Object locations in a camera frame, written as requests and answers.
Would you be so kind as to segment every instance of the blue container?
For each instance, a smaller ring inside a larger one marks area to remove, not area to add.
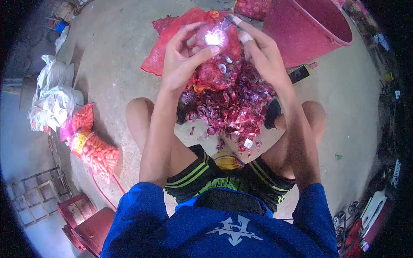
[[[64,28],[66,28],[67,25],[69,25],[68,22],[60,21],[59,24],[56,27],[56,32],[57,33],[62,33],[62,31],[64,30]]]

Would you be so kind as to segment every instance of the concrete floor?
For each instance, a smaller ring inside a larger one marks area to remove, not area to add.
[[[118,147],[121,158],[115,175],[125,190],[138,182],[141,153],[128,131],[125,118],[127,103],[136,97],[155,101],[160,78],[140,69],[149,55],[158,34],[151,21],[181,15],[192,7],[204,10],[223,9],[216,1],[201,0],[100,0],[90,3],[74,20],[66,43],[58,58],[76,63],[76,89],[82,90],[86,102],[94,102],[96,133]],[[365,45],[354,28],[353,44],[337,49],[316,61],[320,65],[311,76],[295,85],[301,101],[320,102],[327,114],[327,127],[318,146],[322,182],[333,215],[358,200],[375,169],[378,140],[377,103],[380,92],[379,73],[376,71]],[[195,126],[193,136],[189,135]],[[201,121],[175,127],[175,134],[187,146],[202,144],[213,155],[216,137],[199,142],[199,134],[206,130]],[[262,151],[267,150],[282,132],[263,129]],[[90,178],[89,169],[80,159],[70,155],[68,148],[59,148],[66,172],[79,191],[85,192],[98,208],[107,206]],[[337,161],[335,154],[343,156]],[[254,152],[252,159],[259,153]],[[97,179],[103,192],[117,205],[121,197],[116,184],[107,186]],[[166,195],[168,213],[173,214],[175,203]],[[276,218],[290,218],[298,200],[296,187],[279,205]]]

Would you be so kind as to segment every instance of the black shoe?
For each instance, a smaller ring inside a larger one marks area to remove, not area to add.
[[[273,129],[275,128],[274,121],[281,115],[281,106],[277,99],[273,99],[268,103],[267,114],[265,115],[264,126],[265,128]]]
[[[176,123],[183,125],[186,122],[186,106],[180,101],[178,102],[178,109],[176,110],[176,116],[178,117]]]

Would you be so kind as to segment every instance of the person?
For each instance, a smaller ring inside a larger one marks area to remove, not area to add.
[[[181,93],[194,70],[217,55],[217,46],[189,48],[181,28],[166,45],[156,104],[132,100],[129,130],[142,152],[139,183],[120,200],[104,242],[105,257],[339,257],[321,185],[317,144],[325,128],[320,104],[300,105],[277,44],[246,22],[239,38],[245,56],[278,94],[283,114],[274,119],[282,137],[243,168],[221,170],[200,145],[186,147],[173,133]],[[294,222],[273,218],[297,184]],[[164,192],[178,206],[168,217]]]

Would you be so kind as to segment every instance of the black shorts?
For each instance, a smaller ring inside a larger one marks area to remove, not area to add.
[[[226,187],[254,195],[262,200],[272,212],[295,184],[295,180],[278,177],[261,157],[247,163],[243,168],[222,170],[204,151],[201,145],[189,147],[198,159],[179,174],[168,178],[166,192],[178,204],[206,190]]]

